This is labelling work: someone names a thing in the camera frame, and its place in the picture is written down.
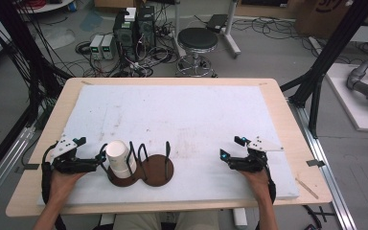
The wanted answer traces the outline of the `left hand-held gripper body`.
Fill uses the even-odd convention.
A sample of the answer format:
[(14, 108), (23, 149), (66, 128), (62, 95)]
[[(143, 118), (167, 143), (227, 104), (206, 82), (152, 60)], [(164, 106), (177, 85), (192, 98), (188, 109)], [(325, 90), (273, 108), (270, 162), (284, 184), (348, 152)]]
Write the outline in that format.
[(50, 155), (50, 162), (60, 173), (90, 173), (99, 166), (95, 158), (81, 159), (77, 157), (78, 146), (63, 134)]

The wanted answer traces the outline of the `floral white paper cup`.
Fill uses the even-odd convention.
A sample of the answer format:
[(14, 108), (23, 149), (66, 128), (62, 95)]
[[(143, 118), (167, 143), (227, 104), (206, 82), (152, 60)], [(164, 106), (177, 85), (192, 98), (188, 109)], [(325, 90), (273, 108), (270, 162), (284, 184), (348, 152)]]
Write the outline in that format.
[(135, 174), (135, 171), (124, 170), (124, 171), (112, 171), (114, 175), (121, 179), (127, 179)]
[(136, 171), (135, 159), (133, 155), (128, 155), (129, 149), (123, 141), (110, 142), (105, 147), (105, 153), (112, 171)]

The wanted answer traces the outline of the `brown wire cup rack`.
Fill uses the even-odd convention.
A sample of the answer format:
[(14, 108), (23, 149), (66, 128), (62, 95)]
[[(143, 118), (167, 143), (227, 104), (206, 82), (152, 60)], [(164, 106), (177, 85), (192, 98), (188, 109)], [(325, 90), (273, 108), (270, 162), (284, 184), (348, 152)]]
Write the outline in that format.
[[(100, 152), (105, 153), (104, 144)], [(110, 166), (105, 169), (109, 181), (117, 187), (128, 187), (136, 181), (142, 180), (145, 184), (151, 187), (160, 187), (166, 185), (172, 178), (174, 173), (173, 161), (170, 158), (171, 145), (167, 141), (165, 144), (164, 154), (148, 155), (146, 146), (141, 144), (138, 149), (135, 149), (132, 142), (129, 142), (128, 155), (133, 155), (136, 162), (135, 174), (127, 179), (121, 179), (114, 175)]]

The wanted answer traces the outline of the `person's left hand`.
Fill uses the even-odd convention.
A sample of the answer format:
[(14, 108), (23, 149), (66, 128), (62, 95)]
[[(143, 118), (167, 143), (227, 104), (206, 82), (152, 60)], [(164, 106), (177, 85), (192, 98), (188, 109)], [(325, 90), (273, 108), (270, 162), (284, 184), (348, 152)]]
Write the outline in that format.
[(50, 200), (64, 201), (73, 191), (74, 186), (85, 172), (80, 173), (61, 173), (53, 171), (51, 178)]

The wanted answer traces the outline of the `person's right hand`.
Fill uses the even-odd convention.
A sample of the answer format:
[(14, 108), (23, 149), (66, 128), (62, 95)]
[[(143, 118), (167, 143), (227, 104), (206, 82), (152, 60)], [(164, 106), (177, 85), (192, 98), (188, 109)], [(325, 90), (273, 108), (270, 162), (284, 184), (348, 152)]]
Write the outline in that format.
[(248, 181), (254, 197), (258, 202), (271, 201), (268, 189), (268, 177), (265, 170), (260, 172), (244, 172), (241, 174)]

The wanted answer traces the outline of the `black tape piece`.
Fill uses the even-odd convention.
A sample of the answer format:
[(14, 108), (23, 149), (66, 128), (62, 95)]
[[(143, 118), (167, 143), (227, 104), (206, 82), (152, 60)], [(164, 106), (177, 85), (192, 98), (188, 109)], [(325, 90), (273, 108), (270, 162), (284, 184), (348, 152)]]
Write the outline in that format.
[(325, 166), (326, 164), (324, 163), (324, 161), (322, 160), (317, 160), (317, 159), (312, 159), (306, 162), (308, 164), (309, 167), (313, 167), (316, 166), (318, 168), (321, 168), (323, 166)]
[(19, 166), (15, 169), (15, 173), (23, 173), (28, 170), (37, 170), (39, 168), (39, 164), (26, 164), (24, 166)]

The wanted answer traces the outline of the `white foam mat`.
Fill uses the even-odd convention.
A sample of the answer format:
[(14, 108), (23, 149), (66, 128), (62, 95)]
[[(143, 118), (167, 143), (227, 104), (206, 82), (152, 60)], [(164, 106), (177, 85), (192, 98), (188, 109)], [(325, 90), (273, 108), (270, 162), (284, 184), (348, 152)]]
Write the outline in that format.
[(149, 155), (168, 154), (174, 166), (172, 180), (157, 188), (143, 181), (119, 188), (103, 170), (90, 172), (74, 188), (71, 205), (249, 199), (244, 177), (219, 158), (221, 150), (246, 156), (237, 136), (273, 143), (277, 149), (267, 157), (277, 198), (300, 195), (257, 86), (85, 85), (62, 133), (85, 138), (81, 158), (121, 140), (144, 144)]

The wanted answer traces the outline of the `white power strip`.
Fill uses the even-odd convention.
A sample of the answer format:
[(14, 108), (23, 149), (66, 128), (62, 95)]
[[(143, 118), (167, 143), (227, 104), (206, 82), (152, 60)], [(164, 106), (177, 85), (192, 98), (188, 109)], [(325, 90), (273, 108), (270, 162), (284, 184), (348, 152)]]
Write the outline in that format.
[(90, 43), (90, 51), (93, 59), (103, 59), (102, 41), (104, 37), (102, 35), (95, 35)]

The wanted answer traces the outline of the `grey power supply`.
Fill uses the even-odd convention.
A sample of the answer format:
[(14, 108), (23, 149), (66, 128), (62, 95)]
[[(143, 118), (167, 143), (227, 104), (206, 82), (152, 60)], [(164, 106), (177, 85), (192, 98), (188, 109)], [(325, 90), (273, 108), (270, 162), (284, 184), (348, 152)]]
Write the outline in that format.
[(112, 34), (106, 34), (103, 37), (102, 50), (104, 59), (114, 59), (116, 53), (116, 42)]

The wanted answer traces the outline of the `white desk leg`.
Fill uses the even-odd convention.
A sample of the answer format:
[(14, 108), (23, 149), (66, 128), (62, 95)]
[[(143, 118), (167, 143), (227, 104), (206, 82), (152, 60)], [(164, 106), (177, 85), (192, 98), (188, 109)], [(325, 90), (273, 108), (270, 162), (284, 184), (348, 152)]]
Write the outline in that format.
[(237, 4), (238, 0), (230, 0), (227, 24), (226, 27), (222, 30), (223, 38), (226, 41), (228, 48), (233, 55), (233, 58), (237, 58), (242, 53), (235, 39), (231, 35)]

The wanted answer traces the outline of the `white floor board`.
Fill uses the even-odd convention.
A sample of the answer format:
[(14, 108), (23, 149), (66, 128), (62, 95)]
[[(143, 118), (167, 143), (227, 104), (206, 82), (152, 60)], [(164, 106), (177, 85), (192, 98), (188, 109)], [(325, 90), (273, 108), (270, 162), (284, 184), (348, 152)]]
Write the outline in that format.
[(355, 64), (335, 63), (327, 73), (327, 80), (356, 130), (368, 131), (368, 100), (346, 86), (348, 75), (355, 68)]

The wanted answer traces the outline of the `black flat device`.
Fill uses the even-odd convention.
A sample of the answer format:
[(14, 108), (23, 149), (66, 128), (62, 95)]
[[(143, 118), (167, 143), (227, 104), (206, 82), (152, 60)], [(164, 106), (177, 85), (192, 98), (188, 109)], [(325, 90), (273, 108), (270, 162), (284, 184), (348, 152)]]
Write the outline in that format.
[(219, 34), (221, 29), (226, 25), (227, 14), (213, 14), (206, 24), (206, 28), (214, 33)]

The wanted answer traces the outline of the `cardboard box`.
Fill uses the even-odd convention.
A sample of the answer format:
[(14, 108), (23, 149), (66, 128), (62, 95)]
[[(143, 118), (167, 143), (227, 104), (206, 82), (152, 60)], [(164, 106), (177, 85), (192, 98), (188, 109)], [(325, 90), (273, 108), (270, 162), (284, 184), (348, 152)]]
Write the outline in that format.
[(329, 38), (354, 0), (305, 0), (299, 8), (295, 30), (299, 35)]

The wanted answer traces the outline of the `aluminium rail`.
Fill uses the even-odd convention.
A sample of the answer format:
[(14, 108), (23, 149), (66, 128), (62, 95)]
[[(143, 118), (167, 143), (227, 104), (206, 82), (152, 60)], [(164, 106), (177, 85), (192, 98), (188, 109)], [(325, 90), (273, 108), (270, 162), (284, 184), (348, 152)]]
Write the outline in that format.
[(10, 174), (20, 156), (25, 152), (26, 147), (35, 135), (34, 127), (24, 127), (20, 133), (11, 141), (9, 148), (5, 151), (3, 159), (0, 161), (0, 187)]
[(305, 108), (299, 108), (292, 103), (289, 103), (289, 108), (293, 113), (297, 124), (300, 126), (303, 136), (308, 143), (313, 158), (324, 165), (319, 167), (328, 189), (332, 195), (332, 206), (336, 218), (342, 230), (357, 230), (356, 224), (349, 211), (349, 208), (344, 200), (343, 194), (337, 185), (331, 165), (327, 159), (325, 151), (323, 150), (320, 141), (314, 137), (309, 130), (309, 114)]

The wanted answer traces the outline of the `black frame post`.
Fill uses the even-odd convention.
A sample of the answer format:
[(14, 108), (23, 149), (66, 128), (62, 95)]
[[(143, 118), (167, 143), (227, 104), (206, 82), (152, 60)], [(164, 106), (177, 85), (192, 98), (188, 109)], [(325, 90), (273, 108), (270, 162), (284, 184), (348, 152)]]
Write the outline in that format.
[(16, 0), (0, 0), (0, 45), (26, 83), (29, 96), (29, 105), (0, 144), (0, 164), (22, 128), (37, 119), (40, 103), (58, 98), (63, 88), (59, 79), (71, 78), (43, 56), (22, 11)]
[(308, 128), (314, 138), (317, 138), (316, 128), (322, 81), (367, 16), (368, 0), (354, 0), (353, 5), (341, 19), (311, 68), (304, 75), (280, 87), (281, 91), (285, 92), (298, 86), (296, 92), (288, 98), (298, 108), (304, 108), (307, 99), (311, 97)]

